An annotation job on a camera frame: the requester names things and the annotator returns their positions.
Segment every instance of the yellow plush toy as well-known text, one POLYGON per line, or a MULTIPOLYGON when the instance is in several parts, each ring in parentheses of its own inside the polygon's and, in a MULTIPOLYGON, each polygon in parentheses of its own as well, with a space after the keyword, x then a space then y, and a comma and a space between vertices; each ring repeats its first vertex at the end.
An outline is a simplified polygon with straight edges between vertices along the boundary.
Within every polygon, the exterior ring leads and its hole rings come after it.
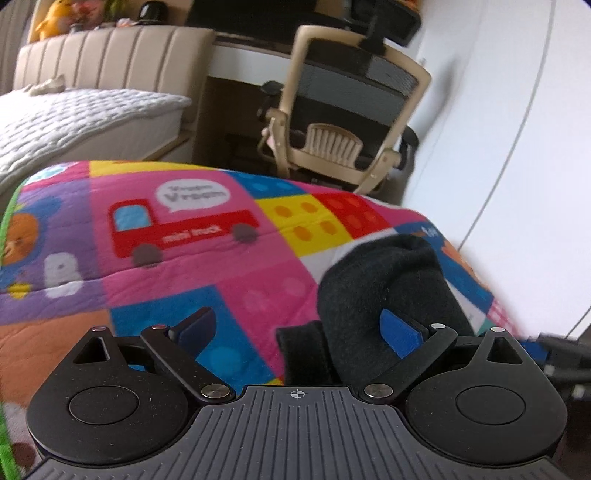
POLYGON ((68 33, 73 22, 73 14, 72 0, 55 0, 49 7, 45 20, 35 29, 39 34, 39 40, 68 33))

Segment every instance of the colorful blanket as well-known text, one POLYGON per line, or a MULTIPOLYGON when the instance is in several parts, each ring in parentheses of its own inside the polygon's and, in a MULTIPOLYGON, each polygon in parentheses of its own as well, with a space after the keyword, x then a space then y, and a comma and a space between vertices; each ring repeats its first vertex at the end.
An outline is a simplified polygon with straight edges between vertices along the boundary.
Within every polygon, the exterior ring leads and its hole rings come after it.
POLYGON ((419 213, 352 193, 166 163, 49 167, 17 191, 0 227, 0 462, 8 479, 38 461, 25 411, 93 325, 137 335, 213 307, 197 360, 240 391, 280 383, 279 326, 317 320, 324 272, 362 242, 428 240, 479 332, 515 333, 502 307, 419 213))

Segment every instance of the purple square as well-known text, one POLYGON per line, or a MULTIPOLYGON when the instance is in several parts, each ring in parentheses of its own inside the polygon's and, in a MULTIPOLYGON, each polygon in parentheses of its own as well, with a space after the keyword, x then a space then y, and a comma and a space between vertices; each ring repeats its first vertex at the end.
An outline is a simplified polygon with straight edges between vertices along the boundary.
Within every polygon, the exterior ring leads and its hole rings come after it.
POLYGON ((37 226, 36 233, 28 237, 33 239, 33 249, 19 261, 5 262, 0 271, 0 324, 105 307, 88 180, 21 193, 11 221, 15 219, 37 226), (15 285, 26 294, 15 294, 15 285))

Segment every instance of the mattress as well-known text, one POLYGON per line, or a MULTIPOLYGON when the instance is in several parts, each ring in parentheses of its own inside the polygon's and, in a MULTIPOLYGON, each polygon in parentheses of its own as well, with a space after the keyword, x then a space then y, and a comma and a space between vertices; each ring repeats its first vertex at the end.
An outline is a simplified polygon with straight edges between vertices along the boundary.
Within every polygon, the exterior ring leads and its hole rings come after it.
POLYGON ((178 136, 183 110, 135 118, 93 135, 41 168, 78 160, 142 160, 178 136))
MULTIPOLYGON (((41 170, 54 157, 102 132, 131 120, 178 112, 190 104, 184 96, 133 89, 67 89, 38 96, 15 90, 2 95, 0 190, 10 189, 23 174, 41 170)), ((122 153, 111 148, 121 158, 122 153)), ((82 155, 100 158, 95 151, 82 155)))

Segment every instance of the screw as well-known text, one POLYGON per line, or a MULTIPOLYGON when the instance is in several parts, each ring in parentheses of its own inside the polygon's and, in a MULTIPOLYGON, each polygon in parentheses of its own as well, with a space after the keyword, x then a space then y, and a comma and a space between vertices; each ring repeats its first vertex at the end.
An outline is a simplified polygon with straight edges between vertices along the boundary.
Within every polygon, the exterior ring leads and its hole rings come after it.
POLYGON ((586 393, 586 388, 583 385, 575 385, 572 395, 575 400, 581 400, 586 393))
POLYGON ((394 393, 390 385, 383 383, 373 383, 363 389, 365 394, 371 398, 386 398, 394 393))
POLYGON ((207 398, 223 398, 230 394, 230 389, 226 385, 220 385, 217 383, 211 385, 205 385, 201 389, 201 395, 207 398))

